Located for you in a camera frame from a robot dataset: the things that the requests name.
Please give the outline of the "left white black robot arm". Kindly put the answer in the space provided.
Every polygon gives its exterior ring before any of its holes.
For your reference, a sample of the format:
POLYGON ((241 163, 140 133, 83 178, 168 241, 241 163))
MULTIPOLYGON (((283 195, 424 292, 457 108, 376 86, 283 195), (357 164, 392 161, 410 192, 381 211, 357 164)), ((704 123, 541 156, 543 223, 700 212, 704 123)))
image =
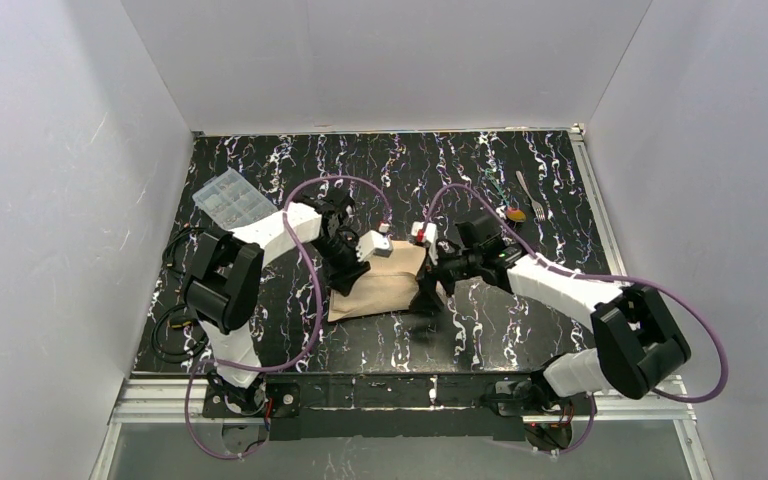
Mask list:
POLYGON ((232 231, 204 233, 185 275, 183 298, 208 336, 214 358, 252 366, 246 371, 217 367, 219 376, 234 387, 250 387, 262 371, 247 321, 258 305, 264 266, 293 250, 284 219, 303 244, 312 245, 323 260, 327 285, 347 295, 370 270, 359 259, 360 236, 349 226, 355 201, 337 188, 322 198, 303 195, 287 212, 275 212, 232 231))

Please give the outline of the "beige cloth napkin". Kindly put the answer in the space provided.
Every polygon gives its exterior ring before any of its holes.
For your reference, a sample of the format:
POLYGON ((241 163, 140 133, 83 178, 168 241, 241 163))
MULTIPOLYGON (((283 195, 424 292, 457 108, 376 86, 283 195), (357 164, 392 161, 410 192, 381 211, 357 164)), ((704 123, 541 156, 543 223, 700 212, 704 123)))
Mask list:
POLYGON ((373 255, 370 270, 344 296, 333 290, 327 321, 330 323, 371 315, 406 311, 419 292, 416 275, 426 251, 407 241, 394 241, 389 257, 373 255))

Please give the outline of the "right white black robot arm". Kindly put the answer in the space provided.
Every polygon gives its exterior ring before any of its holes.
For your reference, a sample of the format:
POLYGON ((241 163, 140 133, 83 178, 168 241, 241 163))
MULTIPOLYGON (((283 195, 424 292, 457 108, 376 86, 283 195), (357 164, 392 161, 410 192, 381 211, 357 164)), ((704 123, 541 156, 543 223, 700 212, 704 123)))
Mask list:
POLYGON ((457 228, 461 240, 453 242, 437 238, 433 224, 412 225, 411 239, 426 256, 411 310, 438 310, 440 290, 453 295, 458 282, 479 277, 586 327, 594 347, 554 357, 531 373, 531 384, 545 399, 609 389, 640 399, 690 359, 690 346, 656 289, 639 283, 617 287, 551 267, 522 245, 507 242, 489 216, 457 228))

